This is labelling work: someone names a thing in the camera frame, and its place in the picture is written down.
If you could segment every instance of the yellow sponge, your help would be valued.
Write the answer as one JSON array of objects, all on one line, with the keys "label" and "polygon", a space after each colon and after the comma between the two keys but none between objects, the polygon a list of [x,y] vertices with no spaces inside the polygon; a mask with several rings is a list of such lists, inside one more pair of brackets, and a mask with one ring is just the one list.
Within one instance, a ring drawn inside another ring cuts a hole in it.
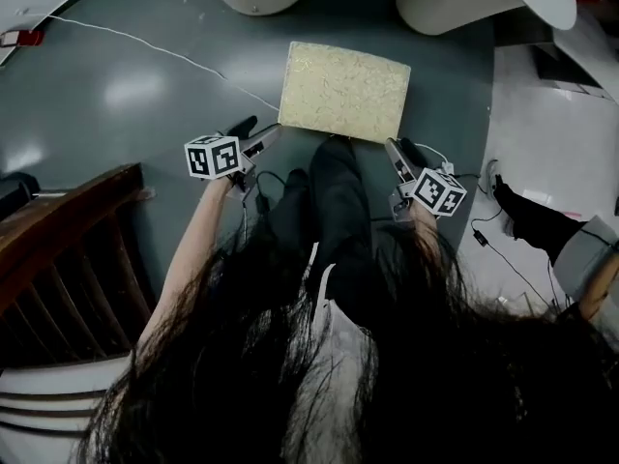
[{"label": "yellow sponge", "polygon": [[292,42],[279,122],[385,143],[398,137],[409,76],[375,55]]}]

